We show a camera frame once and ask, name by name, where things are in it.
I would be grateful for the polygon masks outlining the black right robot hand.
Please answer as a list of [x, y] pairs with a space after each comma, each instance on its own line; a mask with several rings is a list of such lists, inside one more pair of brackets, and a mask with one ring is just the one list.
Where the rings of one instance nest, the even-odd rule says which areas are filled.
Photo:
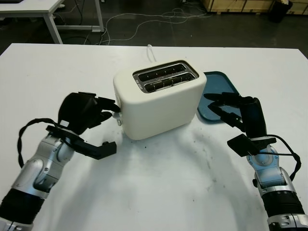
[[[246, 133], [247, 137], [258, 138], [267, 135], [265, 118], [258, 98], [242, 97], [238, 93], [231, 92], [205, 93], [204, 97], [212, 101], [208, 105], [212, 112], [229, 126], [237, 127]], [[241, 114], [228, 113], [222, 109], [223, 106], [238, 108]]]

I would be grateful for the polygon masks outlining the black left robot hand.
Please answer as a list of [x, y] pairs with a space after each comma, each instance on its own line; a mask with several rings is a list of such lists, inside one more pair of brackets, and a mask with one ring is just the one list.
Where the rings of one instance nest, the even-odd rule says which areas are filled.
[[80, 135], [108, 120], [113, 112], [120, 112], [115, 100], [97, 97], [95, 93], [73, 92], [60, 106], [58, 124]]

